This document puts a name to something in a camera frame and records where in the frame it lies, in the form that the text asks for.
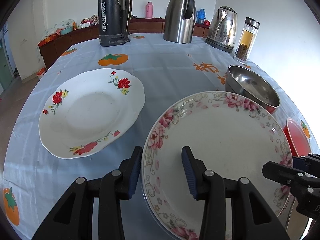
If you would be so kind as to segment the stainless steel bowl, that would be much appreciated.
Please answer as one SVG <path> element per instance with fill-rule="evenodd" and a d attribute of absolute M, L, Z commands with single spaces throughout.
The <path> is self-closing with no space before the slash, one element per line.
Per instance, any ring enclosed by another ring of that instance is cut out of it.
<path fill-rule="evenodd" d="M 227 68 L 225 90 L 253 100 L 271 114 L 280 106 L 274 88 L 260 75 L 244 67 L 230 65 Z"/>

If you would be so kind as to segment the white plastic bucket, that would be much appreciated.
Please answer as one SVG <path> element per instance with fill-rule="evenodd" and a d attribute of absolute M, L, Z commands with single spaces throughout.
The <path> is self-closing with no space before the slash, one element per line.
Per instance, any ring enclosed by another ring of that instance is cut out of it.
<path fill-rule="evenodd" d="M 39 80 L 44 76 L 44 74 L 46 73 L 47 71 L 47 68 L 46 67 L 43 67 L 41 68 L 37 73 L 37 77 L 39 78 Z"/>

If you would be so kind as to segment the teal bowl on sideboard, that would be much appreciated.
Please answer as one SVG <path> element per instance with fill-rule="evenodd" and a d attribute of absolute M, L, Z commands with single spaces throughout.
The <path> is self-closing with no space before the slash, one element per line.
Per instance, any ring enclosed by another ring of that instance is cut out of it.
<path fill-rule="evenodd" d="M 60 35 L 61 35 L 61 36 L 62 36 L 62 35 L 66 35 L 66 34 L 68 34 L 68 33 L 71 33 L 73 30 L 74 30 L 74 27 L 73 27 L 73 26 L 68 26 L 67 28 L 62 29 L 62 30 L 60 31 Z"/>

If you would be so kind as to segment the glass tea bottle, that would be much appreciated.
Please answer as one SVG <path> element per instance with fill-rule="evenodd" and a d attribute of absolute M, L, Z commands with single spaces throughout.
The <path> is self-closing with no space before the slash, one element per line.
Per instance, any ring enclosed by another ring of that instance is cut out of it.
<path fill-rule="evenodd" d="M 260 23 L 258 21 L 253 18 L 246 17 L 239 45 L 234 54 L 234 58 L 237 61 L 246 63 L 255 42 L 259 27 Z"/>

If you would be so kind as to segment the mesh food cover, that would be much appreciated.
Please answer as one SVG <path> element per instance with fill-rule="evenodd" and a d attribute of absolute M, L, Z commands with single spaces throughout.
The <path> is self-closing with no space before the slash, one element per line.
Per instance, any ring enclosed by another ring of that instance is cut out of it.
<path fill-rule="evenodd" d="M 66 29 L 68 27 L 75 27 L 76 23 L 73 19 L 68 19 L 61 21 L 59 23 L 56 23 L 54 26 L 46 29 L 42 34 L 42 39 L 48 38 L 50 35 L 58 34 L 60 35 L 61 30 Z"/>

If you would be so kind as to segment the stainless electric kettle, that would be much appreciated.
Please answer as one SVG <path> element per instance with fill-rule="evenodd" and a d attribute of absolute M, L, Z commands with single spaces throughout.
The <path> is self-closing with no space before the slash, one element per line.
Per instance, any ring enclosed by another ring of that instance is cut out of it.
<path fill-rule="evenodd" d="M 231 7 L 219 7 L 209 26 L 206 44 L 231 53 L 235 46 L 237 27 L 237 13 Z"/>

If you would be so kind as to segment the pink thermos bottle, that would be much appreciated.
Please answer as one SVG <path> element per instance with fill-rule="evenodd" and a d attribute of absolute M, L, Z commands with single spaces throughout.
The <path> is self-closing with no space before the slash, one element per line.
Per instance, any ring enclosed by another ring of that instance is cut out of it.
<path fill-rule="evenodd" d="M 148 2 L 146 5 L 145 18 L 146 19 L 153 18 L 153 4 L 152 4 L 152 2 Z"/>

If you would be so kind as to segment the persimmon print tablecloth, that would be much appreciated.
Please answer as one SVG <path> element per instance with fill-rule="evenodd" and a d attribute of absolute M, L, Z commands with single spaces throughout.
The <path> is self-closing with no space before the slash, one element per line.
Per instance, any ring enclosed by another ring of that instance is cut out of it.
<path fill-rule="evenodd" d="M 231 55 L 205 44 L 199 37 L 190 44 L 165 41 L 161 34 L 133 37 L 122 46 L 102 47 L 98 40 L 74 45 L 77 50 L 60 57 L 38 82 L 24 104 L 14 126 L 4 164 L 4 205 L 21 239 L 31 239 L 51 208 L 78 177 L 100 178 L 116 169 L 135 146 L 144 149 L 151 128 L 174 103 L 208 91 L 225 92 L 226 72 L 235 64 Z M 121 53 L 129 59 L 118 66 L 101 66 L 106 55 Z M 135 123 L 117 140 L 99 152 L 81 158 L 60 159 L 50 154 L 39 136 L 39 118 L 50 95 L 65 81 L 100 68 L 124 70 L 143 84 L 145 103 Z M 287 118 L 305 120 L 295 104 L 257 65 L 249 70 L 263 77 L 280 97 L 272 114 L 278 124 Z M 142 172 L 136 194 L 121 205 L 127 239 L 172 239 L 155 221 L 144 198 Z"/>

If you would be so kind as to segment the pink floral rim plate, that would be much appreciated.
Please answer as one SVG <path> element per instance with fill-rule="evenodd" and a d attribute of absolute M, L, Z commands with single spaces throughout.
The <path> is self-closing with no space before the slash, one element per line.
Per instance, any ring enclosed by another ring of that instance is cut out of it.
<path fill-rule="evenodd" d="M 289 189 L 264 178 L 268 161 L 292 166 L 287 138 L 267 110 L 246 97 L 220 91 L 178 100 L 155 122 L 142 156 L 144 198 L 172 239 L 198 239 L 204 203 L 190 194 L 181 161 L 189 146 L 223 178 L 247 177 L 282 223 L 292 204 Z"/>

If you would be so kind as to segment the red flower white plate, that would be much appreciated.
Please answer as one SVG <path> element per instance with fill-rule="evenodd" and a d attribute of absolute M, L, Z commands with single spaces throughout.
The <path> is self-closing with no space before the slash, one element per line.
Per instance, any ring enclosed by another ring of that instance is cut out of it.
<path fill-rule="evenodd" d="M 142 82 L 124 70 L 81 73 L 47 99 L 39 118 L 40 141 L 60 159 L 93 155 L 135 123 L 144 103 Z"/>

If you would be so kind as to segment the blue thermos jug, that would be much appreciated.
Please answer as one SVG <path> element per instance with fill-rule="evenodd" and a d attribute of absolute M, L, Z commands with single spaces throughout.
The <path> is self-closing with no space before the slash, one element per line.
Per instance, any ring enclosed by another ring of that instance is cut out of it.
<path fill-rule="evenodd" d="M 196 12 L 196 23 L 204 24 L 204 20 L 206 19 L 206 13 L 204 9 L 200 9 Z"/>

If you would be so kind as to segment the green door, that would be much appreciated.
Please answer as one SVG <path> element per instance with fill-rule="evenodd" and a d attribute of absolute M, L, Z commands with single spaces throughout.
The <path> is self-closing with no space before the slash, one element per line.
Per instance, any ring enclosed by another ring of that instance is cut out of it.
<path fill-rule="evenodd" d="M 13 81 L 11 68 L 8 66 L 7 57 L 4 51 L 3 42 L 1 40 L 0 47 L 0 82 L 3 90 L 6 90 Z"/>

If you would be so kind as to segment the dark wooden sideboard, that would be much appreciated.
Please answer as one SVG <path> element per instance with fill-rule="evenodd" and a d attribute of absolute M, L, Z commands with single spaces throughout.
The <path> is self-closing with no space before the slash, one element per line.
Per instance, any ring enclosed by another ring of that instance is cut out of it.
<path fill-rule="evenodd" d="M 165 20 L 162 18 L 138 18 L 132 19 L 129 23 L 129 31 L 131 34 L 138 33 L 164 33 Z M 194 36 L 206 37 L 209 26 L 205 24 L 195 24 Z M 77 50 L 70 49 L 72 45 L 92 40 L 99 37 L 98 25 L 71 31 L 66 35 L 51 35 L 45 38 L 38 46 L 40 54 L 43 57 L 44 64 L 49 69 L 59 57 L 69 55 Z M 105 56 L 106 59 L 100 59 L 101 66 L 118 66 L 125 63 L 129 56 L 121 53 L 113 54 L 113 56 Z"/>

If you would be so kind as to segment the red plastic bowl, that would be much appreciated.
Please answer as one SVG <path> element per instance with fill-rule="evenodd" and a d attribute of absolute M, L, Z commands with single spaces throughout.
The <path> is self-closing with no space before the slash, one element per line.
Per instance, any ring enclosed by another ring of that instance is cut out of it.
<path fill-rule="evenodd" d="M 287 118 L 283 132 L 289 142 L 289 147 L 294 157 L 307 156 L 311 153 L 309 141 L 303 129 L 295 120 Z"/>

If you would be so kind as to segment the large black thermos flask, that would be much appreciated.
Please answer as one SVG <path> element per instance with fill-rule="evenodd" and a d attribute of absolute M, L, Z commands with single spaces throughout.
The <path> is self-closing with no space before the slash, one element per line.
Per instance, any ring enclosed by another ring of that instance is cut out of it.
<path fill-rule="evenodd" d="M 103 47 L 130 42 L 132 0 L 98 0 L 99 42 Z"/>

